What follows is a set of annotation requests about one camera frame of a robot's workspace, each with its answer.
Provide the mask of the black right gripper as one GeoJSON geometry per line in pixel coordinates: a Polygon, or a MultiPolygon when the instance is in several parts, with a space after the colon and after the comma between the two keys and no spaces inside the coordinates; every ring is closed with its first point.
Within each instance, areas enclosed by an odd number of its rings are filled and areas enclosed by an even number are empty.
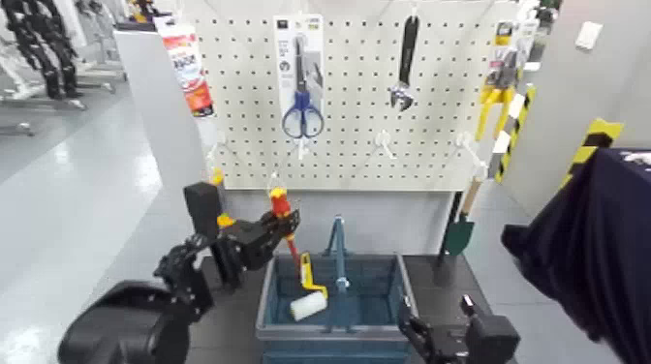
{"type": "MultiPolygon", "coordinates": [[[[463,294],[459,302],[462,313],[471,318],[479,312],[479,306],[469,294],[463,294]]],[[[421,319],[412,312],[408,296],[400,301],[397,325],[425,363],[467,364],[469,350],[465,342],[468,329],[462,325],[435,325],[421,319]]]]}

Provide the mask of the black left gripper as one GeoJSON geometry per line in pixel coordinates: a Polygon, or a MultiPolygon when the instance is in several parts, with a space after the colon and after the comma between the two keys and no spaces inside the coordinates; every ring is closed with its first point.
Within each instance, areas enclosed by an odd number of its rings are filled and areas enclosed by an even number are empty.
{"type": "Polygon", "coordinates": [[[282,239],[287,241],[290,250],[295,250],[295,231],[299,224],[298,209],[282,214],[267,211],[255,222],[221,218],[220,272],[260,269],[282,239]]]}

